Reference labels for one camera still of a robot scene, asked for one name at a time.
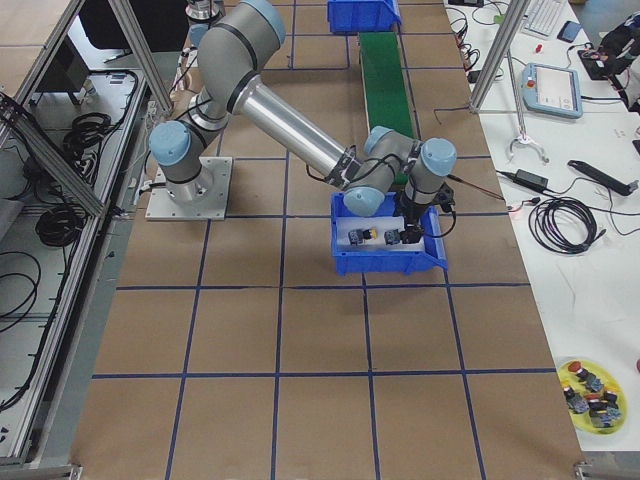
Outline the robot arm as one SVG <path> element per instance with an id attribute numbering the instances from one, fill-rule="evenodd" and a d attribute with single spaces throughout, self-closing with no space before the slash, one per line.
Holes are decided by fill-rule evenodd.
<path id="1" fill-rule="evenodd" d="M 198 48 L 208 30 L 225 16 L 224 4 L 212 0 L 188 0 L 185 14 L 191 45 Z"/>
<path id="2" fill-rule="evenodd" d="M 393 213 L 404 220 L 400 242 L 417 242 L 426 232 L 421 218 L 429 207 L 453 209 L 446 178 L 457 161 L 454 145 L 376 126 L 365 142 L 366 159 L 358 159 L 355 148 L 339 144 L 263 83 L 261 71 L 284 40 L 283 20 L 268 1 L 239 2 L 204 34 L 197 48 L 202 90 L 185 118 L 159 124 L 149 139 L 170 201 L 189 206 L 216 196 L 216 176 L 201 155 L 231 116 L 243 115 L 312 168 L 314 180 L 341 190 L 356 216 L 373 216 L 397 174 L 406 174 Z"/>

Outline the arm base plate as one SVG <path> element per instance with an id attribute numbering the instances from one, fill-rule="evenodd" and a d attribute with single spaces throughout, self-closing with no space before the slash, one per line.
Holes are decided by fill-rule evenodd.
<path id="1" fill-rule="evenodd" d="M 232 157 L 201 156 L 201 171 L 193 181 L 184 184 L 167 182 L 158 168 L 154 187 L 146 209 L 151 221 L 223 221 L 232 177 Z"/>

